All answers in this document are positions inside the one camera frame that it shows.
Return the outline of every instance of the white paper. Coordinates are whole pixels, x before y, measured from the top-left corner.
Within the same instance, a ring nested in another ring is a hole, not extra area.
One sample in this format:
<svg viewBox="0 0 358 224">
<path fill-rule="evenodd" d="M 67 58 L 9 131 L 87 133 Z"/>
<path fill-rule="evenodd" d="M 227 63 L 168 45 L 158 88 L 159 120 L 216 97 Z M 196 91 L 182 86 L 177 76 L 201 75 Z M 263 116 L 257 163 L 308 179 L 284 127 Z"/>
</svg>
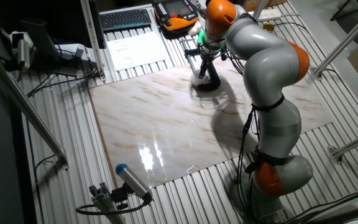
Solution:
<svg viewBox="0 0 358 224">
<path fill-rule="evenodd" d="M 107 42 L 115 71 L 167 59 L 162 40 L 154 32 Z"/>
</svg>

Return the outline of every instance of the metal rail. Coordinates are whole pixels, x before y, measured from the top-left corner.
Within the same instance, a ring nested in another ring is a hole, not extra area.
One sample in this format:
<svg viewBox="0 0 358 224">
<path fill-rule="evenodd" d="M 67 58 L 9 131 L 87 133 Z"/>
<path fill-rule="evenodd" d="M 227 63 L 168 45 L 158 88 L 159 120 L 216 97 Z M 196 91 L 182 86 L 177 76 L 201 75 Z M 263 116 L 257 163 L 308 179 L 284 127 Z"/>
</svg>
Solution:
<svg viewBox="0 0 358 224">
<path fill-rule="evenodd" d="M 63 168 L 68 168 L 67 156 L 64 150 L 60 147 L 55 137 L 52 135 L 48 127 L 42 121 L 36 109 L 31 105 L 28 97 L 18 86 L 16 80 L 12 78 L 4 69 L 0 61 L 0 83 L 4 86 L 8 96 L 12 98 L 17 107 L 24 113 L 27 119 L 31 122 L 33 127 L 38 131 L 44 141 L 48 144 L 51 150 L 56 154 L 63 164 Z"/>
<path fill-rule="evenodd" d="M 326 69 L 327 66 L 352 42 L 352 40 L 354 40 L 357 37 L 357 35 L 358 35 L 358 24 L 350 31 L 347 37 L 341 43 L 339 43 L 335 47 L 335 49 L 321 62 L 321 64 L 314 71 L 314 74 L 319 75 L 324 69 Z"/>
</svg>

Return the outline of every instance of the metal frame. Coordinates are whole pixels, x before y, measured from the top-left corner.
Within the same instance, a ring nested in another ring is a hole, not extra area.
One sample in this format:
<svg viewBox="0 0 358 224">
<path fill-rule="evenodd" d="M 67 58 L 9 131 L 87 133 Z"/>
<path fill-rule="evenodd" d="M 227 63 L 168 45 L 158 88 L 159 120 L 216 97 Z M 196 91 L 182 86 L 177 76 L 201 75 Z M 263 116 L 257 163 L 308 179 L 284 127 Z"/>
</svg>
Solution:
<svg viewBox="0 0 358 224">
<path fill-rule="evenodd" d="M 358 36 L 358 24 L 350 31 L 347 37 L 339 43 L 335 49 L 321 62 L 314 71 L 315 75 L 319 75 L 327 66 Z"/>
<path fill-rule="evenodd" d="M 314 75 L 319 76 L 321 78 L 321 72 L 327 68 L 327 66 L 357 37 L 358 35 L 358 24 L 350 31 L 347 37 L 339 43 L 335 49 L 321 62 L 321 64 L 314 71 Z M 337 149 L 336 147 L 330 146 L 328 147 L 330 153 L 337 159 L 338 163 L 342 162 L 342 155 L 350 151 L 351 149 L 358 146 L 358 138 L 346 146 Z"/>
<path fill-rule="evenodd" d="M 4 89 L 8 95 L 15 102 L 17 107 L 24 113 L 27 119 L 31 122 L 33 127 L 38 131 L 44 141 L 48 144 L 51 150 L 61 160 L 64 169 L 68 169 L 67 155 L 63 148 L 60 147 L 55 137 L 52 135 L 48 127 L 42 121 L 37 113 L 37 110 L 31 105 L 28 97 L 23 93 L 22 89 L 18 86 L 16 80 L 12 78 L 3 67 L 0 61 L 0 83 L 4 85 Z"/>
<path fill-rule="evenodd" d="M 341 147 L 340 149 L 329 146 L 328 150 L 333 155 L 333 157 L 338 161 L 338 163 L 342 163 L 342 156 L 345 154 L 345 152 L 348 152 L 358 146 L 358 139 L 350 142 L 349 144 L 346 144 L 345 146 Z"/>
<path fill-rule="evenodd" d="M 259 0 L 258 6 L 256 7 L 254 14 L 252 15 L 254 19 L 258 20 L 260 13 L 264 9 L 266 5 L 267 0 Z"/>
<path fill-rule="evenodd" d="M 84 12 L 85 22 L 87 24 L 89 39 L 91 40 L 93 55 L 96 60 L 96 66 L 98 67 L 98 72 L 101 81 L 106 81 L 104 76 L 104 68 L 101 60 L 100 49 L 98 44 L 98 38 L 96 37 L 96 31 L 94 29 L 94 23 L 92 19 L 91 8 L 88 0 L 81 0 L 82 10 Z"/>
</svg>

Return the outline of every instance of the marble surface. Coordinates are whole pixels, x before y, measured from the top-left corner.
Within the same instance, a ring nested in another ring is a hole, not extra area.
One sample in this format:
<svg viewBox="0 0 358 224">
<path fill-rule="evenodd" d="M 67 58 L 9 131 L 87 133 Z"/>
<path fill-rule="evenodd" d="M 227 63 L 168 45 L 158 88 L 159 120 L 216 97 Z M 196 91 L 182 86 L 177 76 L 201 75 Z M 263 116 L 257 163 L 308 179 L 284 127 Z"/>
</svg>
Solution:
<svg viewBox="0 0 358 224">
<path fill-rule="evenodd" d="M 126 163 L 154 187 L 238 155 L 251 102 L 230 61 L 214 64 L 222 84 L 212 93 L 192 89 L 190 65 L 89 89 L 113 169 Z M 306 80 L 283 94 L 299 108 L 302 132 L 331 122 Z M 246 150 L 256 144 L 250 132 Z"/>
</svg>

